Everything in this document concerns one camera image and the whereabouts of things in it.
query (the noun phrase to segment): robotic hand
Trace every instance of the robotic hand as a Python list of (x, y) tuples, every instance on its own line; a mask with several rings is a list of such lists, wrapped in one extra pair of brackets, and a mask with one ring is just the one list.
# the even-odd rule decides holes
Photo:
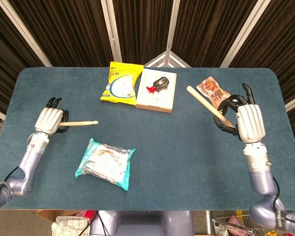
[(278, 198), (279, 187), (270, 169), (271, 162), (266, 147), (261, 143), (266, 132), (260, 108), (255, 104), (250, 87), (247, 84), (242, 86), (247, 100), (241, 95), (232, 95), (219, 106), (222, 115), (226, 114), (228, 108), (235, 111), (236, 128), (224, 125), (216, 116), (214, 122), (218, 128), (238, 136), (245, 143), (243, 152), (252, 189), (264, 196), (263, 200), (250, 207), (253, 220), (261, 226), (295, 235), (295, 212), (285, 212), (284, 205)]
[(60, 122), (67, 122), (69, 112), (57, 109), (61, 98), (51, 98), (46, 107), (41, 111), (35, 124), (36, 133), (29, 136), (27, 148), (20, 165), (17, 167), (24, 173), (23, 177), (10, 176), (12, 171), (3, 182), (0, 183), (0, 208), (11, 201), (11, 196), (25, 197), (31, 193), (34, 184), (34, 174), (37, 165), (49, 143), (48, 136), (55, 133), (63, 133), (68, 126), (59, 128)]

